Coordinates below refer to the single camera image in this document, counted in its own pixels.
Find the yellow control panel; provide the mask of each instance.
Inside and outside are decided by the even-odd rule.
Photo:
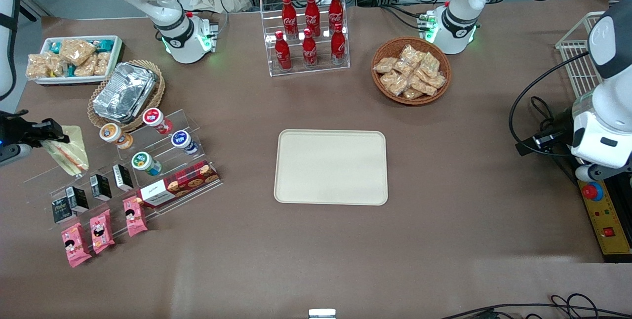
[[[612,199],[601,181],[578,181],[591,218],[596,238],[604,255],[630,254],[630,245],[612,206]]]

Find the round wicker basket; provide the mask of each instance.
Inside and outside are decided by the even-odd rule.
[[[406,99],[404,97],[398,97],[394,94],[391,94],[386,90],[384,85],[380,82],[380,74],[378,74],[373,66],[377,65],[382,58],[385,57],[397,57],[399,58],[399,54],[404,50],[404,46],[410,44],[410,46],[414,47],[417,51],[422,52],[431,52],[433,56],[440,62],[439,71],[445,77],[445,85],[439,88],[434,96],[421,96],[415,99]],[[424,105],[435,101],[437,98],[442,96],[445,93],[447,88],[450,86],[450,82],[452,81],[452,69],[450,67],[450,62],[447,60],[445,54],[436,46],[429,43],[422,38],[416,38],[414,36],[401,36],[399,38],[395,38],[392,40],[388,40],[382,46],[380,46],[375,54],[373,55],[373,62],[371,63],[371,74],[373,75],[373,82],[375,85],[385,94],[388,98],[391,98],[394,101],[400,102],[405,105]]]
[[[120,128],[124,132],[134,131],[134,130],[140,128],[143,125],[143,117],[142,116],[143,116],[145,110],[147,110],[149,108],[157,108],[158,105],[160,105],[160,101],[162,100],[162,95],[164,94],[165,83],[164,83],[164,78],[162,76],[162,72],[160,71],[158,66],[156,66],[152,62],[145,61],[145,60],[131,60],[131,61],[129,61],[129,63],[133,63],[134,65],[137,65],[137,66],[140,66],[140,67],[145,67],[145,69],[149,69],[149,70],[153,71],[156,74],[156,76],[158,76],[158,83],[156,85],[154,85],[153,91],[151,92],[151,94],[147,98],[147,102],[145,102],[145,109],[143,109],[143,112],[138,114],[138,117],[136,117],[136,119],[134,119],[129,124],[117,123],[116,121],[113,121],[113,120],[110,120],[110,119],[105,119],[105,118],[102,118],[99,115],[97,115],[94,112],[94,99],[97,98],[99,93],[101,93],[101,91],[103,91],[103,89],[108,84],[108,81],[110,81],[110,76],[108,76],[108,78],[106,78],[106,80],[101,82],[99,87],[97,87],[97,89],[92,94],[92,97],[90,97],[90,101],[88,102],[88,119],[90,119],[90,121],[92,122],[92,124],[95,127],[101,128],[102,126],[106,125],[107,123],[115,123],[115,124],[119,125]]]

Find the brown table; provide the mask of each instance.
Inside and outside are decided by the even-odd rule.
[[[398,105],[373,85],[373,52],[413,33],[377,8],[349,10],[349,70],[274,79],[257,13],[232,16],[218,52],[194,65],[174,62],[144,18],[46,20],[45,36],[115,34],[126,60],[158,64],[167,80],[161,108],[184,108],[201,125],[225,183],[70,269],[59,233],[48,231],[50,199],[22,184],[54,163],[36,150],[3,168],[0,317],[282,319],[331,307],[342,319],[437,318],[575,291],[629,313],[632,267],[601,263],[573,185],[550,159],[519,157],[507,128],[517,94],[560,61],[553,44],[606,7],[488,6],[476,40],[449,57],[449,91],[424,107]],[[533,90],[557,111],[573,100],[564,73]],[[85,113],[93,90],[29,83],[21,107],[30,120],[80,125],[91,150],[100,143]],[[523,137],[536,130],[526,103],[515,123]],[[277,137],[286,128],[383,132],[388,202],[278,203]]]

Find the red bottle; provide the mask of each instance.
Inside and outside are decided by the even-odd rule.
[[[296,10],[292,6],[292,0],[282,0],[283,11],[280,16],[283,19],[283,27],[285,28],[285,34],[287,40],[298,39],[298,23],[296,22]]]
[[[278,66],[283,72],[290,71],[292,69],[292,58],[289,56],[289,46],[287,42],[283,40],[283,31],[276,31],[275,36],[277,42],[275,43],[275,51],[277,54]]]
[[[318,10],[316,0],[307,0],[305,23],[312,30],[314,36],[320,36],[320,10]]]
[[[313,69],[318,64],[318,56],[316,55],[316,42],[312,38],[312,30],[308,27],[303,29],[305,39],[303,40],[303,62],[305,68]]]
[[[334,35],[331,37],[331,62],[334,65],[342,65],[345,62],[343,23],[336,23],[334,25]]]
[[[343,4],[340,0],[331,0],[329,6],[329,33],[334,33],[334,24],[343,22]]]

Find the yogurt cup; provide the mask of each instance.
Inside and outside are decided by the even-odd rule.
[[[171,144],[178,148],[187,155],[192,155],[198,151],[198,145],[196,141],[191,138],[191,135],[185,130],[178,130],[173,133],[171,137]]]
[[[112,143],[118,146],[120,149],[127,149],[134,141],[134,138],[126,132],[123,132],[115,123],[107,123],[101,127],[99,136],[103,141]]]
[[[171,121],[165,118],[164,114],[158,108],[145,110],[143,113],[143,121],[161,134],[167,134],[173,128]]]
[[[136,170],[145,171],[150,176],[158,175],[162,170],[162,164],[146,152],[136,153],[131,159],[131,166]]]

